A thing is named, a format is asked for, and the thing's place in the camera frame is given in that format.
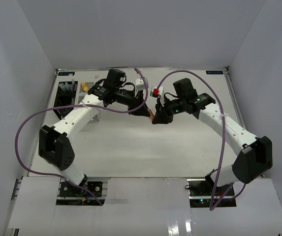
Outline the orange highlighter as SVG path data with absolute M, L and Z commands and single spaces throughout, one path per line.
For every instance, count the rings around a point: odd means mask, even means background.
M 148 112 L 149 112 L 149 114 L 150 114 L 149 120 L 150 120 L 150 121 L 153 121 L 153 119 L 154 119 L 154 114 L 153 114 L 152 110 L 151 110 L 151 109 L 148 109 Z

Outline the yellow highlighter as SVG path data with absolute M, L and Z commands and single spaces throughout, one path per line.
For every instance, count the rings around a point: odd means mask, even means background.
M 86 83 L 81 83 L 81 88 L 83 91 L 87 92 L 88 91 L 88 87 L 86 86 Z

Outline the green gel pen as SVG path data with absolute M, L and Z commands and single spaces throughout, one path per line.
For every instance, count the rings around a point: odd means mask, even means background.
M 69 92 L 71 92 L 71 88 L 67 82 L 64 84 L 64 86 Z

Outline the black gel pen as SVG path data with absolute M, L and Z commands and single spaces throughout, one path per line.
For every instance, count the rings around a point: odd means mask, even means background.
M 64 84 L 59 84 L 59 87 L 61 88 L 61 90 L 64 92 L 64 93 L 66 93 L 66 88 L 65 88 L 65 86 L 64 86 Z

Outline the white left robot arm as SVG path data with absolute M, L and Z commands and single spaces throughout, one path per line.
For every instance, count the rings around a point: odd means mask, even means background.
M 75 165 L 72 147 L 74 138 L 84 126 L 103 110 L 109 110 L 108 105 L 115 102 L 127 106 L 126 113 L 130 115 L 151 115 L 146 105 L 148 82 L 138 69 L 135 71 L 140 77 L 133 84 L 133 89 L 127 90 L 124 89 L 129 84 L 125 72 L 110 69 L 107 77 L 94 83 L 81 102 L 63 119 L 51 127 L 43 126 L 39 132 L 39 156 L 70 181 L 70 190 L 76 196 L 83 196 L 87 191 L 87 176 Z

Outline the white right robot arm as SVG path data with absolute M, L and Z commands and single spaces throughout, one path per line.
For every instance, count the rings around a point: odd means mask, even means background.
M 157 98 L 152 123 L 169 124 L 180 113 L 193 115 L 219 134 L 236 154 L 234 163 L 206 175 L 205 189 L 209 195 L 217 196 L 224 185 L 238 181 L 248 184 L 272 168 L 273 148 L 268 137 L 260 138 L 222 114 L 215 99 L 207 93 L 198 94 L 190 79 L 176 81 L 173 86 L 176 92 L 173 100 L 166 98 L 160 89 L 152 89 L 151 95 Z

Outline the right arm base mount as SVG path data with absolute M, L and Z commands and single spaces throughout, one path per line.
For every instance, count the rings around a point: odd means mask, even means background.
M 185 190 L 189 194 L 191 208 L 209 208 L 212 195 L 212 186 L 205 180 L 188 181 Z M 228 200 L 235 196 L 233 187 L 228 191 L 217 207 L 236 207 L 236 200 Z

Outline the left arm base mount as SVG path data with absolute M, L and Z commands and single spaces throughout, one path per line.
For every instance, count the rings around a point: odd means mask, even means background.
M 88 181 L 85 186 L 89 192 L 62 182 L 57 195 L 58 206 L 102 206 L 106 198 L 106 189 L 102 181 Z

